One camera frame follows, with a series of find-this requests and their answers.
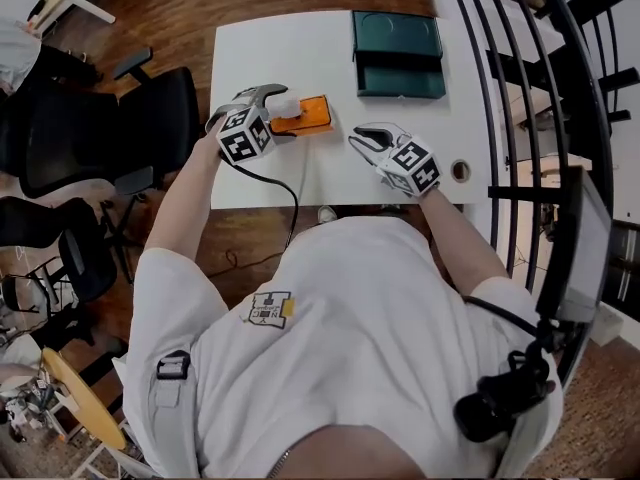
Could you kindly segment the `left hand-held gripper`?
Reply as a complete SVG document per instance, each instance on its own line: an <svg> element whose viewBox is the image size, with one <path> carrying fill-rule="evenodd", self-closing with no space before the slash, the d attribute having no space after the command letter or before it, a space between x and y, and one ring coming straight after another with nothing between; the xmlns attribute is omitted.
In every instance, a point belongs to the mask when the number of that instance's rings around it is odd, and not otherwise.
<svg viewBox="0 0 640 480"><path fill-rule="evenodd" d="M262 158L271 153L275 139L295 139L292 132L270 129L266 100L288 91L283 84L270 83L256 89L245 89L227 104L218 107L205 124L209 133L217 127L215 138L221 152L232 165Z"/></svg>

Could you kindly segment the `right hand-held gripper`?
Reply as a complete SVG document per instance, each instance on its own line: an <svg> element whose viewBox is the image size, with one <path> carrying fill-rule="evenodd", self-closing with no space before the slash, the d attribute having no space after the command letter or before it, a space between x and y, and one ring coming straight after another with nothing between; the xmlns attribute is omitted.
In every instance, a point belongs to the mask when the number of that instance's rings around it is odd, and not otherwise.
<svg viewBox="0 0 640 480"><path fill-rule="evenodd" d="M431 147L391 122L370 122L353 128L352 148L392 189L421 198L438 186L442 175Z"/></svg>

